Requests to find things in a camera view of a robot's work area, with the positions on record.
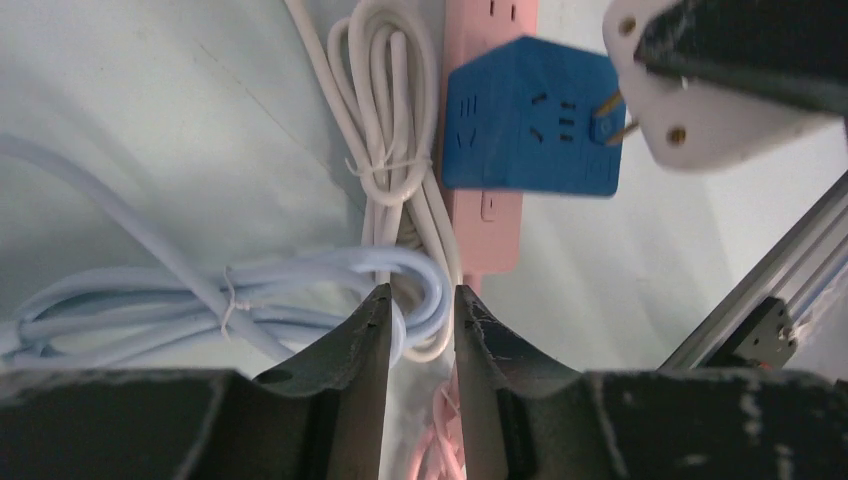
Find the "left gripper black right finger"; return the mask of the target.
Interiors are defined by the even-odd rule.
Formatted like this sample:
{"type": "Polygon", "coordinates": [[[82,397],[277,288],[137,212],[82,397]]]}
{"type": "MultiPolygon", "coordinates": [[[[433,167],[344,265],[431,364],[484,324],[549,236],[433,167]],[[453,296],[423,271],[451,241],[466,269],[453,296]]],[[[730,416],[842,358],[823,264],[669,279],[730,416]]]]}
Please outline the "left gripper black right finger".
{"type": "Polygon", "coordinates": [[[457,287],[456,364],[471,479],[587,479],[590,395],[584,376],[502,323],[457,287]]]}

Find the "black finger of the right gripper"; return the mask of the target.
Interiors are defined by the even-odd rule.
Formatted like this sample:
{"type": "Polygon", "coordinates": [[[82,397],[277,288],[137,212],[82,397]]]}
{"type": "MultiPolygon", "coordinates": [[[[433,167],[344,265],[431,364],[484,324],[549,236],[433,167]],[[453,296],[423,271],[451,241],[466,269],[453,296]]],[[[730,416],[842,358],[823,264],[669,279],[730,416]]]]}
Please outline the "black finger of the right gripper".
{"type": "Polygon", "coordinates": [[[679,1],[646,24],[634,58],[660,75],[847,114],[843,0],[679,1]]]}

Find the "blue cube socket adapter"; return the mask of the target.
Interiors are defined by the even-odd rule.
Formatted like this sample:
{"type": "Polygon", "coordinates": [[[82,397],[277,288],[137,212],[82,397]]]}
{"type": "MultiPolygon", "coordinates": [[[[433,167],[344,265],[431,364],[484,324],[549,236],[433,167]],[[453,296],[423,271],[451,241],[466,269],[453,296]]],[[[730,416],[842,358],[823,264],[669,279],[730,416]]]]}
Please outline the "blue cube socket adapter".
{"type": "Polygon", "coordinates": [[[442,181],[450,189],[611,197],[626,108],[610,59],[522,36],[448,77],[442,181]]]}

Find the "white square plug adapter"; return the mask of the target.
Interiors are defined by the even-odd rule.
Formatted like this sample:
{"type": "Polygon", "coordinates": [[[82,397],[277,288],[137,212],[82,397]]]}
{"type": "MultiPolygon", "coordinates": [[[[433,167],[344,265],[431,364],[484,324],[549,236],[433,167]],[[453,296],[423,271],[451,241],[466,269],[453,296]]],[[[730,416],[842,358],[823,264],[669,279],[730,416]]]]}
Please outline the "white square plug adapter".
{"type": "Polygon", "coordinates": [[[634,53],[640,35],[672,5],[614,1],[602,24],[619,91],[657,164],[678,171],[718,170],[836,123],[832,114],[805,112],[700,80],[664,79],[639,65],[634,53]]]}

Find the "white power strip with cable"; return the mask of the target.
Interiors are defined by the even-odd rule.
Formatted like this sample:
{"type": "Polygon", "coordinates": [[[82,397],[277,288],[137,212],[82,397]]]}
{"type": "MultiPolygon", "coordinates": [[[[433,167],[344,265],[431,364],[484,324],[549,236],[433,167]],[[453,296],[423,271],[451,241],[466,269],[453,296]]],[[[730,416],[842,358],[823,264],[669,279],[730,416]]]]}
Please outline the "white power strip with cable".
{"type": "Polygon", "coordinates": [[[433,168],[440,78],[429,29],[405,1],[360,1],[321,40],[304,2],[286,6],[366,195],[362,244],[423,254],[440,269],[421,283],[436,306],[394,316],[390,362],[434,361],[453,334],[462,272],[433,168]]]}

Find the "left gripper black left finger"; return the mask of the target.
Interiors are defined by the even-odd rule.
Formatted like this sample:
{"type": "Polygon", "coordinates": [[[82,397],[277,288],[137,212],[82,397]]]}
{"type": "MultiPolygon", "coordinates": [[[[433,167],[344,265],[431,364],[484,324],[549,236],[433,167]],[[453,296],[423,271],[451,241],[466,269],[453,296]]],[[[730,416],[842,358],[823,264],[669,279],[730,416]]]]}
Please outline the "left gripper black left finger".
{"type": "Polygon", "coordinates": [[[285,479],[375,479],[392,340],[392,291],[375,287],[340,325],[256,382],[281,396],[285,479]]]}

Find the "pink power strip with cable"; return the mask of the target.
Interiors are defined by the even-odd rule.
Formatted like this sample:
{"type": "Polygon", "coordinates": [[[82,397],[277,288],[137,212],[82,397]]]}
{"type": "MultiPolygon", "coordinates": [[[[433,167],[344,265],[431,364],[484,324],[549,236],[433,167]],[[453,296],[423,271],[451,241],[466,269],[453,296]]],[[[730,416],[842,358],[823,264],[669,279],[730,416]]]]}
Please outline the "pink power strip with cable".
{"type": "MultiPolygon", "coordinates": [[[[537,1],[447,1],[441,82],[442,115],[448,113],[450,73],[517,37],[537,32],[537,1]]],[[[506,273],[517,265],[523,196],[515,192],[442,190],[462,260],[463,282],[481,290],[487,274],[506,273]]],[[[464,465],[461,423],[455,411],[459,389],[453,348],[443,356],[448,377],[430,395],[433,419],[410,455],[405,479],[463,479],[448,465],[464,465]]]]}

